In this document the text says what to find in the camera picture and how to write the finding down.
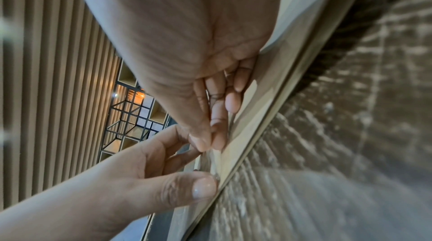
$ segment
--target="wooden floor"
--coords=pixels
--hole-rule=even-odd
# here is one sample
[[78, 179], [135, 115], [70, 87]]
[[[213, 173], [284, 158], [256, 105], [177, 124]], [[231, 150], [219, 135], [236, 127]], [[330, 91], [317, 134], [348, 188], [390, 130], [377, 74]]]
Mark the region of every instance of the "wooden floor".
[[432, 240], [432, 0], [357, 0], [190, 240]]

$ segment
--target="fingernail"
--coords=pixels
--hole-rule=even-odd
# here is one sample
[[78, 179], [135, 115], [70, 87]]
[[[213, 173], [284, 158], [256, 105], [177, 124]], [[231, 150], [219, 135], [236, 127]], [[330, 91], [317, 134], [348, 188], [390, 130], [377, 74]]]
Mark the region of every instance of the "fingernail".
[[213, 177], [208, 176], [198, 179], [193, 183], [192, 196], [196, 200], [211, 198], [217, 191], [216, 181]]
[[190, 138], [192, 139], [192, 141], [195, 143], [197, 149], [200, 152], [205, 152], [208, 149], [210, 149], [210, 144], [208, 144], [207, 142], [205, 142], [203, 139], [201, 138], [196, 138], [194, 136], [190, 136]]

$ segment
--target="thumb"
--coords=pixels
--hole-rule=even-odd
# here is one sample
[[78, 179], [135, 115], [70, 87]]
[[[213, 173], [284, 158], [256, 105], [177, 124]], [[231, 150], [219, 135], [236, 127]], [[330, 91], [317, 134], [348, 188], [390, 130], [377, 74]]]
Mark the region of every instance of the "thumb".
[[216, 195], [218, 183], [207, 172], [178, 172], [142, 179], [127, 194], [133, 219], [190, 205]]
[[174, 120], [185, 128], [193, 143], [200, 152], [210, 149], [212, 134], [208, 115], [202, 110], [194, 91], [188, 97], [157, 95], [156, 98], [174, 118]]

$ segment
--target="wall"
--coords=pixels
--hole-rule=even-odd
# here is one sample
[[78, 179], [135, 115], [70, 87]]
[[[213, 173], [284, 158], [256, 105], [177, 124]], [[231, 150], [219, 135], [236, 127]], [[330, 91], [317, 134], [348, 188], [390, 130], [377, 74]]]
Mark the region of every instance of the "wall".
[[95, 163], [119, 58], [83, 0], [1, 0], [0, 209]]

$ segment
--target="hand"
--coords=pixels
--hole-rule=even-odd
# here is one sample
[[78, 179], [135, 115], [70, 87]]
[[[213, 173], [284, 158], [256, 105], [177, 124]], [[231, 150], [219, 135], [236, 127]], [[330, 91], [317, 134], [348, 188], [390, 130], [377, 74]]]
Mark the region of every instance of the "hand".
[[225, 145], [227, 110], [240, 108], [279, 1], [86, 0], [139, 84], [202, 152]]
[[109, 240], [146, 215], [212, 198], [205, 172], [178, 172], [200, 155], [175, 155], [189, 134], [178, 125], [0, 213], [0, 240]]

